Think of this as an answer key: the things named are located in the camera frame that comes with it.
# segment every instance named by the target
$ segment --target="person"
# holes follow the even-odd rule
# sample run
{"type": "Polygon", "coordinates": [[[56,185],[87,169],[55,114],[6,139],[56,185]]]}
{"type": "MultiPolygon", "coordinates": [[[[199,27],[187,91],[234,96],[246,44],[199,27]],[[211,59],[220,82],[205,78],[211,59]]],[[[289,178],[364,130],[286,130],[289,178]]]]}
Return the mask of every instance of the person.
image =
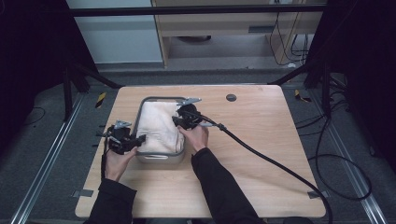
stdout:
{"type": "MultiPolygon", "coordinates": [[[[179,131],[195,150],[192,169],[198,177],[207,206],[216,224],[262,224],[253,206],[239,188],[231,173],[225,169],[207,147],[209,131],[198,125],[192,130],[179,131]]],[[[132,208],[136,190],[118,183],[136,147],[126,155],[111,150],[107,153],[106,178],[85,224],[132,223],[132,208]]]]}

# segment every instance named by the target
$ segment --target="cloth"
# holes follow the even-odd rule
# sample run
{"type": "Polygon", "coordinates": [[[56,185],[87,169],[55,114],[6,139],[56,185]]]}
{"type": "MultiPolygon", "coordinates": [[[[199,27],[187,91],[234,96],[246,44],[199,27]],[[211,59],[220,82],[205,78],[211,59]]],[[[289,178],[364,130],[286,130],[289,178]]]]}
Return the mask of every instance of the cloth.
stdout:
{"type": "Polygon", "coordinates": [[[140,114],[136,136],[146,135],[139,152],[178,153],[184,147],[181,134],[172,116],[177,116],[177,103],[145,102],[140,114]]]}

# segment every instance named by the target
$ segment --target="black sleeve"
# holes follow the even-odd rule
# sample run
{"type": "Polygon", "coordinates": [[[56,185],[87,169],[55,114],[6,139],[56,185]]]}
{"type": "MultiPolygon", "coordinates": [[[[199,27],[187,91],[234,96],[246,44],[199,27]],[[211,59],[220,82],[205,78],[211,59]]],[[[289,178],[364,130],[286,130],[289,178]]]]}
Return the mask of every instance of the black sleeve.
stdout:
{"type": "Polygon", "coordinates": [[[216,224],[263,223],[231,173],[209,148],[192,156],[191,164],[216,224]]]}
{"type": "Polygon", "coordinates": [[[132,223],[132,206],[136,190],[109,179],[103,179],[99,194],[84,224],[132,223]]]}

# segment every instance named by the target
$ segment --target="white cabinet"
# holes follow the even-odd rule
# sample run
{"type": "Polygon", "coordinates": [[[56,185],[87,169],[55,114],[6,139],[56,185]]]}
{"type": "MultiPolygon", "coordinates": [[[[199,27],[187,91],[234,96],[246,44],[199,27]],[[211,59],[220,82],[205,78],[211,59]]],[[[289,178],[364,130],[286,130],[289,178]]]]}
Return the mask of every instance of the white cabinet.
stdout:
{"type": "MultiPolygon", "coordinates": [[[[70,8],[151,7],[149,0],[67,0],[70,8]]],[[[76,18],[97,64],[162,63],[153,16],[76,18]]]]}

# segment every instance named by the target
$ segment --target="wooden table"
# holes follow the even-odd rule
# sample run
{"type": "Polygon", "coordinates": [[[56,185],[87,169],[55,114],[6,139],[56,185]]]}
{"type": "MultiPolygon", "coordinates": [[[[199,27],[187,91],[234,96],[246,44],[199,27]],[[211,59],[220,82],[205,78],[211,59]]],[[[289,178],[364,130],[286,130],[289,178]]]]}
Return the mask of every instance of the wooden table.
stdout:
{"type": "MultiPolygon", "coordinates": [[[[203,115],[228,130],[251,147],[279,161],[315,185],[299,136],[282,90],[278,86],[152,86],[121,88],[108,118],[134,123],[141,101],[148,96],[199,97],[195,104],[203,115]],[[235,94],[234,102],[226,100],[235,94]]],[[[221,164],[235,177],[260,217],[322,217],[320,199],[310,199],[305,184],[273,164],[238,145],[218,128],[209,129],[209,143],[221,164]]],[[[84,189],[91,197],[80,197],[79,217],[88,217],[100,185],[102,139],[87,176],[84,189]]],[[[186,145],[180,164],[146,164],[133,158],[120,182],[137,189],[134,217],[210,217],[201,186],[191,169],[192,149],[186,145]]]]}

